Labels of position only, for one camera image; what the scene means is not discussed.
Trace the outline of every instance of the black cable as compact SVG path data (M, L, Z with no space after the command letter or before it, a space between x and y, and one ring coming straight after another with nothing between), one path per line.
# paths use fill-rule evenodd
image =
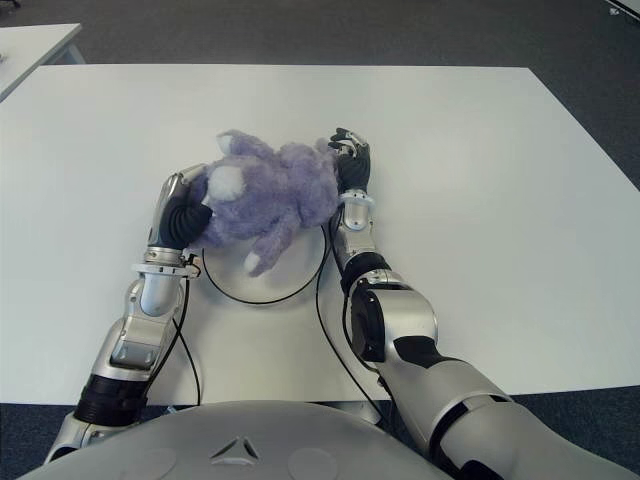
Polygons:
M324 227L322 227L322 232L326 235ZM316 314L318 315L318 322L320 323L320 328L322 328L322 333L324 333L324 336L327 339L327 342L329 343L329 346L331 347L331 350L333 350L333 353L336 355L336 357L338 358L338 360L342 364L342 367L345 369L345 371L347 372L349 377L351 377L351 380L353 380L353 383L355 383L356 387L358 387L358 389L360 390L362 395L371 404L371 406L378 413L380 418L382 420L384 420L384 422L387 425L390 425L389 420L387 419L387 417L382 413L380 408L378 408L378 406L371 399L371 397L367 394L367 392L364 390L364 388L362 388L362 385L360 385L358 380L356 380L356 377L353 375L353 373L351 373L351 370L349 370L349 367L347 367L347 364L342 359L342 356L338 352L338 349L336 348L336 346L333 344L333 341L331 340L331 337L329 336L329 332L327 332L327 329L324 326L324 322L322 321L322 315L320 314L320 298L319 298L319 296L320 296L320 279L322 278L322 272L324 270L324 265L325 265L325 263L327 261L327 258L329 257L329 253L330 252L331 252L330 250L325 248L325 253L322 256L322 262L320 263L320 268L318 270L318 277L316 278Z
M176 327L176 332L178 332L178 324L176 323L176 319L172 318L173 326ZM191 352L189 351L189 347L187 346L187 341L184 339L184 335L182 335L182 331L178 332L178 336L180 337L180 341L182 342L182 346L184 347L184 351L187 353L187 358L189 358L189 363L191 364L191 370L193 370L193 378L196 381L196 392L198 392L198 402L196 405L202 405L202 394L200 391L200 378L198 377L198 371L196 370L196 364L193 361L193 357L191 356Z
M322 241L323 241L323 246L322 246L322 251L326 251L327 250L327 238L326 235L324 233L324 227L320 227L322 229ZM313 273L313 275L311 276L311 278L309 280L307 280L304 285L302 285L300 288L298 288L295 292L290 293L288 295L285 295L284 297L280 297L280 298L276 298L275 300L267 300L265 302L256 302L256 301L252 301L252 300L244 300L242 298L238 298L238 297L234 297L233 295L231 295L229 292L225 292L220 285L218 285L213 278L211 278L211 275L209 274L209 270L207 269L207 262L205 259L205 255L204 255L204 248L202 249L202 266L204 267L204 271L207 274L207 278L209 279L209 281L211 282L211 284L216 287L216 289L222 293L225 297L230 298L231 300L235 300L236 302L240 302L240 303L244 303L245 305L273 305L274 303L280 303L283 302L285 300L288 300L291 297L295 297L297 294L299 294L300 292L302 292L305 288L307 288L309 285L311 285L311 282L313 282L313 279L316 278L316 275L318 275L318 272L320 272L320 269L322 268L322 262L320 262L320 265L318 265L318 268L316 269L316 271Z
M182 306L182 315L180 315L180 323L176 325L176 333L173 335L173 338L171 339L171 343L169 344L169 348L167 348L167 351L164 354L164 357L162 357L162 360L160 360L158 367L149 376L149 381L147 382L147 388L145 388L145 391L144 391L145 396L147 395L147 392L149 392L149 389L151 388L151 385L153 385L153 382L156 380L156 378L158 378L158 375L160 374L162 367L164 367L164 364L167 363L167 359L169 358L169 355L171 355L173 347L176 346L178 337L182 333L182 325L184 325L184 319L187 316L187 307L189 306L189 283L190 283L189 279L187 278L185 280L185 286L184 286L184 303Z

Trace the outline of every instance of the stuffed animal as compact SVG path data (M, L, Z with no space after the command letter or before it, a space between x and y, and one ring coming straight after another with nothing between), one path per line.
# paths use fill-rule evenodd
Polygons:
M318 140L278 152L231 130L217 137L225 154L196 179L192 198L213 211L192 247L223 247L256 237L244 266L251 276L272 268L300 228L326 222L338 207L335 151Z

